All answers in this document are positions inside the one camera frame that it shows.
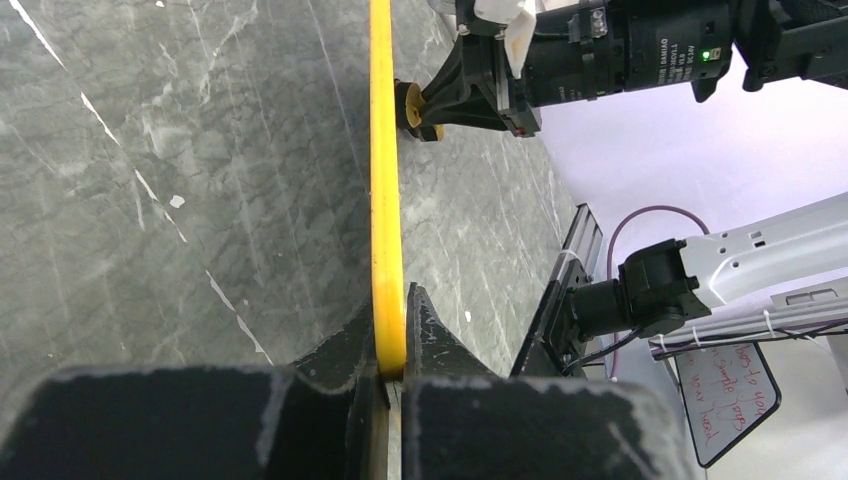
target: whiteboard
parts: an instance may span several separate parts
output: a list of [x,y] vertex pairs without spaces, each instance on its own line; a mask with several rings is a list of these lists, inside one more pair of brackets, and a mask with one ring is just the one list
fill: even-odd
[[780,406],[760,347],[723,345],[674,357],[698,463],[706,468]]

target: red writing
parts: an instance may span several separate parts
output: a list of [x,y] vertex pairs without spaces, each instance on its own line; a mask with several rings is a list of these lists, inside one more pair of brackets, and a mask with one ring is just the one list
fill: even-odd
[[710,445],[710,440],[712,440],[713,437],[721,433],[720,430],[713,431],[713,424],[709,419],[710,412],[713,410],[715,410],[715,405],[706,412],[701,412],[701,428],[704,430],[704,436],[707,437],[707,440],[704,443],[707,446]]
[[713,382],[713,384],[720,383],[724,388],[724,393],[733,393],[733,386],[739,382],[738,378],[730,378],[730,375],[727,373],[727,367],[733,365],[733,362],[727,362],[722,358],[720,362],[713,362],[713,365],[721,373],[721,379]]
[[692,388],[695,389],[695,399],[699,402],[703,402],[704,391],[701,390],[701,376],[695,375],[694,377],[692,377],[692,381],[690,381],[689,384],[692,385]]
[[742,395],[739,395],[739,397],[737,398],[737,401],[742,403],[754,402],[754,405],[757,406],[757,411],[755,415],[758,417],[765,415],[765,413],[768,411],[768,409],[766,408],[765,400],[766,397],[763,396],[763,392],[756,392],[754,393],[754,398],[749,398],[747,400]]
[[721,408],[721,411],[716,414],[717,419],[731,422],[733,424],[733,428],[735,428],[737,432],[745,430],[745,424],[748,423],[748,421],[745,420],[745,415],[742,413],[742,407],[739,405],[739,398],[730,405],[723,405],[719,408]]
[[753,368],[749,368],[748,373],[745,374],[745,380],[747,380],[748,383],[751,384],[751,385],[756,385],[757,379],[753,378],[753,377],[754,377],[754,375],[759,375],[760,373],[762,373],[762,372],[760,372],[759,370],[757,370],[755,372]]
[[751,365],[751,357],[748,356],[746,350],[751,348],[751,345],[744,345],[736,347],[736,356],[739,357],[739,361],[742,362],[742,368],[748,368]]

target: gray marble surface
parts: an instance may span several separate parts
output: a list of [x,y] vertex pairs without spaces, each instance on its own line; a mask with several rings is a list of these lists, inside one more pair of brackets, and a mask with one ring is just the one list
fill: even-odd
[[[397,75],[426,83],[450,38],[393,9]],[[355,311],[367,11],[0,2],[0,438],[57,369],[285,364]],[[399,141],[405,275],[506,373],[574,207],[541,141],[447,131]]]

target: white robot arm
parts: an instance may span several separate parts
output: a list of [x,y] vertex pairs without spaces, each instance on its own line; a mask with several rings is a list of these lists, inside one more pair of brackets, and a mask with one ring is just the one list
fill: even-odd
[[848,193],[734,230],[668,240],[619,266],[619,278],[572,290],[566,315],[583,338],[668,334],[763,288],[848,267]]

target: white wall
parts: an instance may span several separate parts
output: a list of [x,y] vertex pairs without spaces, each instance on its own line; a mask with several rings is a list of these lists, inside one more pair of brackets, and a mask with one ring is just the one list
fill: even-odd
[[[715,231],[848,191],[848,92],[784,81],[746,93],[744,70],[737,55],[701,105],[681,85],[543,110],[542,138],[574,200],[589,203],[607,236],[647,205],[687,208]],[[614,259],[697,233],[685,218],[648,214],[624,230]],[[650,370],[644,344],[634,348],[619,373],[625,380]],[[806,341],[763,350],[783,403],[710,479],[848,478],[848,396],[833,360]]]

